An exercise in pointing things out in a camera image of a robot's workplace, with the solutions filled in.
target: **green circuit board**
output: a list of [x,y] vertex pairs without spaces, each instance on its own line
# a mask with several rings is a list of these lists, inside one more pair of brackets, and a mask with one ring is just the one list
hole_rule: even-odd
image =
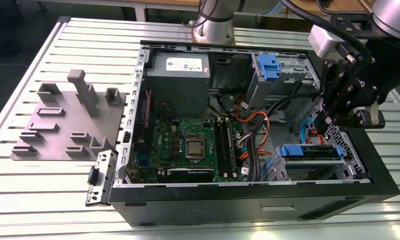
[[[189,136],[198,136],[205,140],[206,159],[199,163],[193,163],[186,159],[186,138]],[[217,169],[217,157],[214,123],[210,127],[205,127],[205,120],[202,119],[157,121],[151,152],[153,166],[175,166],[179,168],[209,167]]]
[[[230,126],[234,136],[242,130],[241,125],[234,122]],[[139,168],[142,182],[155,183],[158,171],[170,168],[213,169],[214,182],[241,182],[243,178],[237,166],[237,159],[239,159],[237,148],[229,150],[233,159],[231,167],[227,169],[231,168],[233,171],[223,174],[215,127],[217,123],[213,119],[157,119],[149,163],[145,162],[145,167]],[[199,161],[187,158],[187,141],[191,139],[203,142],[205,158]]]

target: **motherboard chip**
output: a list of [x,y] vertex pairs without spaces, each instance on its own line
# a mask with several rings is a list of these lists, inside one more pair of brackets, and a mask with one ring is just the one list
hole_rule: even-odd
[[186,138],[186,158],[193,163],[206,159],[206,138],[197,135]]
[[203,155],[202,141],[190,141],[187,143],[187,154],[189,154],[189,156],[202,156]]

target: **gray fixture plate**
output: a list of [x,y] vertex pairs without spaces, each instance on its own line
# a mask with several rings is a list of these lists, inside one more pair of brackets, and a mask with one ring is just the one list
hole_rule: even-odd
[[[97,151],[91,149],[91,141],[74,141],[71,136],[73,133],[89,133],[90,137],[98,139],[102,144],[103,139],[107,138],[110,146],[117,146],[119,127],[122,122],[125,102],[127,95],[121,93],[122,105],[109,105],[106,92],[98,92],[97,107],[99,115],[91,117],[85,105],[81,104],[77,91],[62,91],[62,94],[54,94],[58,103],[48,102],[47,104],[40,100],[38,103],[35,112],[31,115],[28,125],[24,131],[32,131],[30,129],[32,123],[38,124],[56,124],[58,129],[55,130],[38,130],[42,135],[42,140],[23,141],[19,139],[18,146],[31,145],[36,152],[27,152],[27,155],[16,155],[12,153],[12,160],[42,160],[42,161],[95,161],[98,159]],[[39,109],[44,108],[63,108],[64,115],[43,115],[39,116]],[[69,150],[71,147],[85,146],[81,156],[78,153],[71,153],[75,156],[70,156]]]

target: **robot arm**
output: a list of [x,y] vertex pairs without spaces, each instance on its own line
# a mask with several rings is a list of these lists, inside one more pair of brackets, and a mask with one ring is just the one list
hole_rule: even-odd
[[326,29],[315,26],[309,40],[321,57],[338,51],[343,60],[323,62],[322,111],[315,119],[325,134],[330,124],[351,128],[383,128],[386,120],[379,105],[400,85],[400,0],[378,0],[369,15],[334,15],[331,22],[361,39],[371,53],[363,55]]
[[279,6],[281,0],[202,0],[198,20],[190,22],[195,41],[233,44],[235,12],[266,15]]

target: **aluminum table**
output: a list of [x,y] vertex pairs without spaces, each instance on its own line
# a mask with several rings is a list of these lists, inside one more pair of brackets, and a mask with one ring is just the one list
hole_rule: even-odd
[[[85,69],[98,92],[119,88],[133,99],[141,40],[191,42],[179,24],[62,18],[0,114],[0,237],[81,239],[400,239],[400,195],[359,206],[326,220],[197,226],[131,227],[113,207],[86,207],[94,161],[14,161],[11,150],[40,100],[42,83],[67,83],[70,69]],[[235,29],[239,46],[311,50],[307,34]],[[369,136],[400,188],[400,96],[381,106],[387,127]]]

